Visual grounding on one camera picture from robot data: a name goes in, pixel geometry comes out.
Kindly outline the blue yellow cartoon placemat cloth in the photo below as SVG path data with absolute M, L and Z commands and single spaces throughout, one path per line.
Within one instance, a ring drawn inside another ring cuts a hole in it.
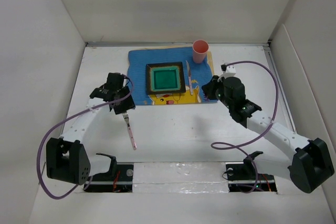
M 128 53 L 128 77 L 134 84 L 132 93 L 136 105 L 180 105 L 209 102 L 204 97 L 202 86 L 207 84 L 212 76 L 211 66 L 207 59 L 196 64 L 193 59 L 192 47 L 177 47 L 167 49 L 141 49 Z M 189 62 L 194 94 L 190 94 L 186 60 Z M 146 65 L 151 63 L 182 62 L 186 85 L 185 93 L 150 94 L 146 93 Z

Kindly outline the pink plastic cup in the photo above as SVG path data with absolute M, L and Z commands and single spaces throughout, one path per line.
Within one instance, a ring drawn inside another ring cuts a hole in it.
M 193 43 L 193 61 L 195 63 L 202 63 L 209 50 L 209 45 L 204 40 L 197 40 Z

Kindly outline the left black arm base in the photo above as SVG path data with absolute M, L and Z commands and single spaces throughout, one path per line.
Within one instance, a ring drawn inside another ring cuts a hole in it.
M 115 156 L 98 153 L 97 157 L 107 158 L 109 170 L 90 177 L 83 186 L 87 193 L 131 193 L 133 191 L 133 163 L 119 163 Z

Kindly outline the green square ceramic plate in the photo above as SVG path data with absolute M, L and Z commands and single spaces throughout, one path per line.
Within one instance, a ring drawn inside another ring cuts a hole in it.
M 148 95 L 186 92 L 182 62 L 147 64 L 145 80 Z

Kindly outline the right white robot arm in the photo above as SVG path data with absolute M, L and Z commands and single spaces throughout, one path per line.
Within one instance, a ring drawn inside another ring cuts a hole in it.
M 310 140 L 274 122 L 260 106 L 246 99 L 245 86 L 236 77 L 213 76 L 202 86 L 205 96 L 225 105 L 232 119 L 259 134 L 281 150 L 286 159 L 280 160 L 255 151 L 244 159 L 243 173 L 254 179 L 260 174 L 275 175 L 291 181 L 304 193 L 311 193 L 335 170 L 325 141 Z

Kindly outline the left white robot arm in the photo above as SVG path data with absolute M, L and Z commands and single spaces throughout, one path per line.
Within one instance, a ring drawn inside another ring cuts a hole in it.
M 70 129 L 46 144 L 47 177 L 75 185 L 100 175 L 112 180 L 117 175 L 114 156 L 96 153 L 89 156 L 85 145 L 92 139 L 99 123 L 111 111 L 115 114 L 134 109 L 130 79 L 120 73 L 109 73 L 106 82 L 89 95 L 86 108 L 76 115 Z

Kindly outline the pink handled knife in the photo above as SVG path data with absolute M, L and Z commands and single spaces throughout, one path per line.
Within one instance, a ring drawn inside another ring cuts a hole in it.
M 192 78 L 191 78 L 191 70 L 190 70 L 190 65 L 189 62 L 186 60 L 186 67 L 187 67 L 187 74 L 188 74 L 188 82 L 189 82 L 189 88 L 190 88 L 190 94 L 193 95 L 193 87 L 192 87 Z

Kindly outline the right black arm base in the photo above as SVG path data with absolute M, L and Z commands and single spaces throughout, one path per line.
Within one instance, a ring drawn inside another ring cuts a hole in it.
M 240 162 L 227 162 L 226 170 L 222 173 L 222 178 L 228 181 L 230 193 L 240 192 L 277 192 L 275 178 L 269 174 L 258 174 L 256 177 L 255 168 L 252 164 L 260 151 L 253 152 L 249 157 L 245 157 Z

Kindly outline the pink handled fork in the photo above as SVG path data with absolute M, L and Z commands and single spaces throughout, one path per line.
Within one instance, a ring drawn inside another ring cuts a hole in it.
M 131 130 L 131 125 L 130 125 L 130 120 L 129 120 L 128 113 L 124 112 L 124 113 L 122 113 L 122 115 L 123 115 L 123 119 L 124 119 L 124 121 L 127 125 L 127 130 L 128 130 L 128 134 L 129 134 L 129 138 L 130 138 L 130 141 L 131 141 L 132 148 L 133 148 L 133 150 L 136 150 L 137 146 L 136 146 L 136 143 L 135 143 L 135 140 L 134 140 L 134 137 L 133 137 L 133 133 L 132 133 L 132 130 Z

